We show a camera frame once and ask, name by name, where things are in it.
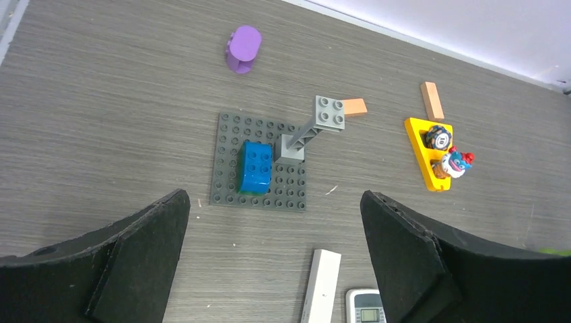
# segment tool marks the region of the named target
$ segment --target white baseboard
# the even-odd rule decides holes
[[[389,36],[392,38],[396,38],[398,40],[402,40],[404,42],[408,42],[410,44],[413,44],[413,45],[416,45],[416,46],[419,46],[422,48],[426,48],[426,49],[431,50],[433,52],[437,52],[439,54],[446,55],[446,56],[452,57],[454,59],[458,59],[460,61],[464,61],[466,63],[476,65],[478,67],[482,67],[484,69],[489,69],[490,71],[494,71],[494,72],[497,72],[497,73],[500,73],[500,74],[503,74],[503,75],[506,75],[509,77],[513,77],[514,79],[518,79],[520,81],[524,81],[524,82],[531,83],[531,84],[534,84],[534,85],[537,85],[540,87],[544,87],[546,89],[550,89],[550,90],[555,91],[555,92],[563,93],[562,88],[556,87],[552,84],[543,83],[541,81],[537,81],[536,79],[532,79],[532,78],[527,77],[525,75],[521,75],[521,74],[518,74],[518,73],[515,73],[512,71],[509,71],[507,69],[503,69],[499,66],[495,66],[495,65],[492,65],[489,63],[485,63],[485,62],[479,61],[477,59],[474,59],[472,57],[468,57],[468,56],[459,54],[457,52],[453,52],[449,49],[442,48],[440,46],[436,46],[436,45],[431,44],[429,42],[425,42],[423,40],[401,34],[400,32],[396,32],[394,30],[390,30],[390,29],[384,28],[382,26],[377,26],[377,25],[371,24],[370,22],[366,22],[364,20],[352,17],[352,16],[347,15],[345,13],[329,9],[327,7],[323,7],[322,5],[312,3],[308,0],[282,0],[282,1],[285,1],[287,3],[291,3],[292,5],[297,5],[299,7],[303,7],[305,9],[309,9],[309,10],[321,13],[323,15],[327,15],[329,17],[333,17],[333,18],[342,20],[344,22],[348,22],[348,23],[353,24],[353,25],[357,25],[359,27],[363,27],[365,29],[372,30],[373,32],[378,32],[379,34],[383,34],[383,35],[386,35],[386,36]]]
[[[0,66],[24,16],[29,0],[0,0]]]

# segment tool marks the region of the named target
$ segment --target yellow triangular holder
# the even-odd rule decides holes
[[[442,192],[450,189],[452,180],[449,177],[443,180],[436,178],[434,171],[432,170],[432,163],[440,160],[442,156],[447,153],[447,151],[429,149],[424,145],[423,140],[424,134],[427,133],[433,126],[444,127],[450,132],[452,138],[454,138],[454,134],[452,133],[452,126],[449,124],[416,118],[408,118],[405,120],[405,128],[407,129],[407,134],[409,135],[412,149],[416,155],[418,166],[422,172],[422,177],[424,177],[426,188],[433,192]]]

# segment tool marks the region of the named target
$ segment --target wood grain surface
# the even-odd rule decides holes
[[[242,24],[263,44],[237,75],[224,47]],[[403,126],[426,117],[424,81],[475,154],[449,192],[426,190]],[[302,124],[316,94],[364,98],[368,113],[307,147],[308,212],[208,205],[218,112]],[[315,248],[343,255],[332,322],[344,322],[345,292],[376,285],[369,189],[489,240],[571,247],[569,98],[278,0],[32,1],[0,98],[0,255],[187,190],[165,322],[299,322]]]

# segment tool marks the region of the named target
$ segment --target purple cylinder block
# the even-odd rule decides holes
[[[226,64],[236,73],[248,73],[262,44],[262,34],[252,26],[240,26],[230,36],[226,47]]]

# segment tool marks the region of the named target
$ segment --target small debris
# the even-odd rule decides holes
[[[325,193],[325,195],[331,194],[331,192],[333,192],[334,190],[336,190],[338,186],[339,186],[339,185],[335,185],[335,187],[332,188],[329,192]]]

